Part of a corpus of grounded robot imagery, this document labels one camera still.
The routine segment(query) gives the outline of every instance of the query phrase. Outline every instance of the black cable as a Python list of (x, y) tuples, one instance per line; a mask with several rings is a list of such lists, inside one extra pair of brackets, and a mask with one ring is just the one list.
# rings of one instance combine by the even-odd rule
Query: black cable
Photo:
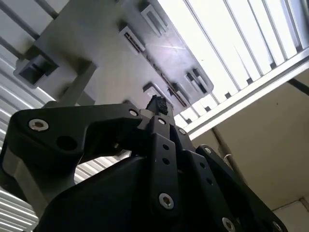
[(305, 84), (301, 83), (300, 81), (297, 81), (296, 79), (291, 79), (288, 81), (288, 83), (295, 88), (297, 88), (299, 91), (303, 92), (307, 96), (309, 96), (309, 87), (306, 86)]

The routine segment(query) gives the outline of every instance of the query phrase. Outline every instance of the screw hole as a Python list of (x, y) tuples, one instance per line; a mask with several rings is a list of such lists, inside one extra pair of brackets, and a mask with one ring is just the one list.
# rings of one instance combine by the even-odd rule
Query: screw hole
[(228, 221), (226, 222), (226, 226), (228, 227), (228, 228), (232, 228), (232, 225), (231, 225), (231, 223), (229, 223)]
[(59, 136), (56, 143), (59, 148), (65, 151), (72, 151), (77, 147), (77, 142), (69, 136)]
[(206, 178), (206, 180), (207, 180), (208, 184), (213, 185), (213, 183), (212, 183), (212, 180), (211, 180), (211, 179)]
[(44, 124), (41, 123), (41, 122), (35, 122), (35, 123), (34, 123), (34, 126), (36, 126), (36, 127), (38, 127), (38, 128), (41, 128), (41, 127), (44, 126)]
[(162, 161), (166, 164), (169, 165), (169, 160), (167, 158), (163, 158)]
[(164, 148), (165, 150), (169, 150), (169, 146), (167, 146), (167, 145), (165, 145), (165, 144), (163, 144), (163, 148)]

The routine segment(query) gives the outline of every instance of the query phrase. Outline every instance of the beige wall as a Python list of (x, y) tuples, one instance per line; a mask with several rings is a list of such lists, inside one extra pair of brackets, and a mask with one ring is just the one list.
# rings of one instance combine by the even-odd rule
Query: beige wall
[[(297, 77), (309, 85), (309, 71)], [(309, 195), (309, 97), (289, 84), (218, 126), (249, 187), (275, 209)], [(193, 141), (217, 148), (207, 132)]]
[(284, 223), (288, 232), (309, 231), (309, 213), (301, 202), (289, 204), (275, 210), (274, 213)]

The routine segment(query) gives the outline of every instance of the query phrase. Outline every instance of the white wall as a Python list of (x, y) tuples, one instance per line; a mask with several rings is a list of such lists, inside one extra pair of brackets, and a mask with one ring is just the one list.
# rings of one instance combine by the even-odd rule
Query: white wall
[(274, 213), (284, 223), (289, 232), (308, 232), (309, 213), (299, 201), (277, 209)]

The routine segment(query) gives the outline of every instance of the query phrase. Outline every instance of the silver bolt head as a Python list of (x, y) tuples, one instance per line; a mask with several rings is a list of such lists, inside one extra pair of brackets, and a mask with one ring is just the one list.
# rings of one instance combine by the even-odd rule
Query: silver bolt head
[(222, 223), (228, 232), (236, 232), (235, 226), (230, 219), (223, 217)]
[(211, 154), (211, 150), (209, 148), (205, 147), (204, 149), (209, 155)]
[(130, 114), (132, 114), (133, 116), (137, 116), (138, 113), (135, 110), (129, 110)]
[(161, 119), (161, 118), (159, 118), (158, 121), (159, 121), (161, 124), (163, 124), (163, 125), (166, 124), (166, 122), (165, 122), (163, 119)]
[(278, 231), (283, 232), (281, 226), (280, 226), (278, 223), (276, 223), (275, 221), (273, 221), (272, 224), (274, 224), (274, 226), (276, 227), (276, 229), (277, 229)]
[(181, 134), (185, 135), (184, 129), (179, 128), (179, 132), (180, 132)]
[(174, 208), (173, 199), (166, 193), (161, 193), (159, 195), (159, 202), (165, 209), (171, 210)]
[(39, 132), (45, 131), (49, 128), (49, 125), (47, 122), (45, 122), (42, 119), (38, 119), (38, 118), (30, 120), (28, 125), (32, 130), (39, 131)]

